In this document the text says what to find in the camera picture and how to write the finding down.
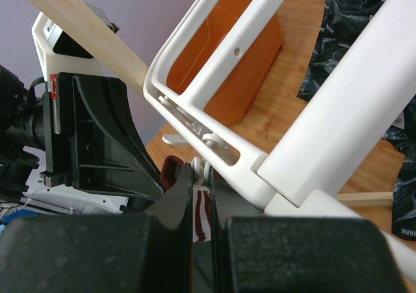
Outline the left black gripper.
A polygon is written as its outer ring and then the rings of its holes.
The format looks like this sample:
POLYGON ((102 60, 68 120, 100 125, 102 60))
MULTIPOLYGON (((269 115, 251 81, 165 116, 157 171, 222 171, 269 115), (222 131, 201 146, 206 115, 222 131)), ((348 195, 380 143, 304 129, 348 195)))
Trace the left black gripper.
POLYGON ((162 196, 160 171, 139 137, 121 80, 52 75, 43 113, 46 186, 113 196, 162 196))

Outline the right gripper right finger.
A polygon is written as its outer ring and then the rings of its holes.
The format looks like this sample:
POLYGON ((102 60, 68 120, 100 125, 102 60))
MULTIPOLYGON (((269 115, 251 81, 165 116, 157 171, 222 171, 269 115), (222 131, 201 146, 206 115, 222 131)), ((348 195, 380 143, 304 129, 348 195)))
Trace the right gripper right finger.
POLYGON ((357 218, 265 216, 208 178, 216 292, 405 292, 381 232, 357 218))

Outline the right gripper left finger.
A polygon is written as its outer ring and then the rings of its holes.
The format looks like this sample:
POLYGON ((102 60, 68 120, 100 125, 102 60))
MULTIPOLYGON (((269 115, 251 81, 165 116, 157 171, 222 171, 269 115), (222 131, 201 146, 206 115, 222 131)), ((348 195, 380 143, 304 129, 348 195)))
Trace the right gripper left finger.
POLYGON ((1 291, 190 292, 192 177, 185 164, 140 213, 14 220, 1 235, 1 291))

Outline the grey maroon striped sock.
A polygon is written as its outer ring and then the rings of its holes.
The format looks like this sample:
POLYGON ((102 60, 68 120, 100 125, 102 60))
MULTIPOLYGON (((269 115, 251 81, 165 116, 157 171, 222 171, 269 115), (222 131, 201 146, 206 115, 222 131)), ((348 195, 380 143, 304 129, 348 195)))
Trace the grey maroon striped sock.
MULTIPOLYGON (((160 180, 165 190, 171 189, 179 178, 184 162, 173 155, 165 158, 160 180)), ((211 240, 211 204, 208 189, 193 189, 193 241, 208 242, 211 240)))

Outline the white clip hanger frame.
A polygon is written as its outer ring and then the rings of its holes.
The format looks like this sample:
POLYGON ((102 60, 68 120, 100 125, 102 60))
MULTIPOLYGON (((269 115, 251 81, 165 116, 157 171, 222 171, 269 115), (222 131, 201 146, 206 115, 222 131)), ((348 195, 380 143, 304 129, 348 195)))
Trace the white clip hanger frame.
POLYGON ((191 80, 177 94, 167 85, 168 74, 182 50, 219 0, 195 0, 155 56, 144 80, 144 97, 242 197, 271 216, 357 218, 356 212, 335 199, 347 180, 333 192, 323 187, 305 189, 305 201, 294 202, 295 182, 307 178, 298 159, 289 154, 284 136, 307 103, 283 89, 263 90, 255 106, 259 115, 252 127, 264 128, 273 119, 283 133, 275 146, 262 150, 245 132, 235 133, 205 111, 208 101, 240 62, 284 0, 252 0, 236 24, 191 80))

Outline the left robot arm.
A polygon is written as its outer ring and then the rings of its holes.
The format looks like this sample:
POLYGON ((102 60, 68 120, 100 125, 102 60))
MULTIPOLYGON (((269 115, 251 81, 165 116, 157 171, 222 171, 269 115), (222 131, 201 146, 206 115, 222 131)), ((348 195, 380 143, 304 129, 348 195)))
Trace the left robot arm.
POLYGON ((50 214, 142 211, 164 194, 119 79, 1 69, 1 200, 50 214))

